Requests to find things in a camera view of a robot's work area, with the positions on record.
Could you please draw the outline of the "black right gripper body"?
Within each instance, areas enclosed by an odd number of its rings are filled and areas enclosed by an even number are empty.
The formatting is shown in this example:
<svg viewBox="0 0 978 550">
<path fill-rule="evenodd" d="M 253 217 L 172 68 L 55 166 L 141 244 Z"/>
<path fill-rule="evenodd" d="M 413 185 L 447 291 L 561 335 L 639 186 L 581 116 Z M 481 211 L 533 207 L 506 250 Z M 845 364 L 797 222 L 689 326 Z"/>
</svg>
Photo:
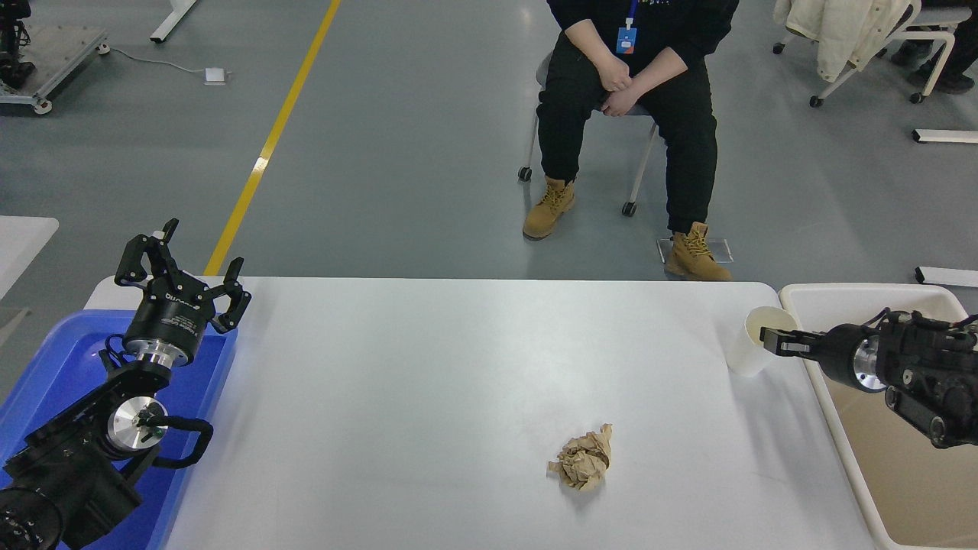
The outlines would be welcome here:
<svg viewBox="0 0 978 550">
<path fill-rule="evenodd" d="M 836 383 L 860 387 L 853 358 L 863 341 L 865 332 L 862 326 L 842 324 L 831 328 L 814 344 L 814 361 L 821 366 L 822 373 Z"/>
</svg>

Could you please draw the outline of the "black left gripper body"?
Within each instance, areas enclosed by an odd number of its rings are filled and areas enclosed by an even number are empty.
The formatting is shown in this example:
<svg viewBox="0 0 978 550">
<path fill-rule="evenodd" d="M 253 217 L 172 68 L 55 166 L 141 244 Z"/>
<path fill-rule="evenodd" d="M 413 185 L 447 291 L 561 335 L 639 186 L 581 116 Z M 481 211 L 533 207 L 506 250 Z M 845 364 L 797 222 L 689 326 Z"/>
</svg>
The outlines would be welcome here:
<svg viewBox="0 0 978 550">
<path fill-rule="evenodd" d="M 202 344 L 209 314 L 195 298 L 205 292 L 205 283 L 193 278 L 174 285 L 156 278 L 144 289 L 144 297 L 125 333 L 125 349 L 136 354 L 143 342 L 162 341 L 193 358 Z"/>
</svg>

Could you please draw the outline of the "person's left hand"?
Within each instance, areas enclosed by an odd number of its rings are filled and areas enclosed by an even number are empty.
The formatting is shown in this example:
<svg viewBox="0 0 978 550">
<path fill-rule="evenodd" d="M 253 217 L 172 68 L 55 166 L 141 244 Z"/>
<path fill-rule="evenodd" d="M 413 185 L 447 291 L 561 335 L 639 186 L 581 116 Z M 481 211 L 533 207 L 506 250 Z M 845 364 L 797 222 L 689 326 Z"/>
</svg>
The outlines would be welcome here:
<svg viewBox="0 0 978 550">
<path fill-rule="evenodd" d="M 638 101 L 632 81 L 615 84 L 598 111 L 606 116 L 625 116 Z"/>
</svg>

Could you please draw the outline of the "person's right hand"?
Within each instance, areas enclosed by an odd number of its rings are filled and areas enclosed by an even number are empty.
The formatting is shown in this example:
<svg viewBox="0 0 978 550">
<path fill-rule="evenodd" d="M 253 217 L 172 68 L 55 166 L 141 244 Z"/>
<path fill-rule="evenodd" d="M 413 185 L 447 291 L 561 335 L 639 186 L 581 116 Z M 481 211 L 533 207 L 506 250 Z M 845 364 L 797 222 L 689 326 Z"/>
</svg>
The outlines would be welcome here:
<svg viewBox="0 0 978 550">
<path fill-rule="evenodd" d="M 604 91 L 620 92 L 631 85 L 629 67 L 614 55 L 598 56 L 591 63 L 596 66 L 598 79 Z"/>
</svg>

